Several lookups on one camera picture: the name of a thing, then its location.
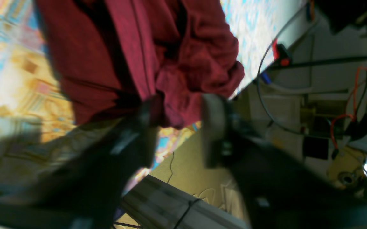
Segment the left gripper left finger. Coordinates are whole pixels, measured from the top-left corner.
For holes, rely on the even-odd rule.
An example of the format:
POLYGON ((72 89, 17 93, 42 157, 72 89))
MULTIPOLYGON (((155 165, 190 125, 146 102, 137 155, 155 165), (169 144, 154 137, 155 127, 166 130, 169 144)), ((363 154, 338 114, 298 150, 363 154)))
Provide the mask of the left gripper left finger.
POLYGON ((8 229, 108 229, 128 180, 153 164, 162 102, 154 95, 99 142, 38 183, 0 197, 8 229))

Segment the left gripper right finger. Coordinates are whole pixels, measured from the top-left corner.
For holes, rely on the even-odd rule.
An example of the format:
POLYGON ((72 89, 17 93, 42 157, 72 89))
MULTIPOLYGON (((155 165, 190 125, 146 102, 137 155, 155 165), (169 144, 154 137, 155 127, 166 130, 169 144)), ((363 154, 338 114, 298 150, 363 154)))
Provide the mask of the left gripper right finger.
POLYGON ((206 168, 226 168, 253 229, 355 229, 367 226, 367 201, 331 186, 263 139, 230 101, 202 95, 206 168))

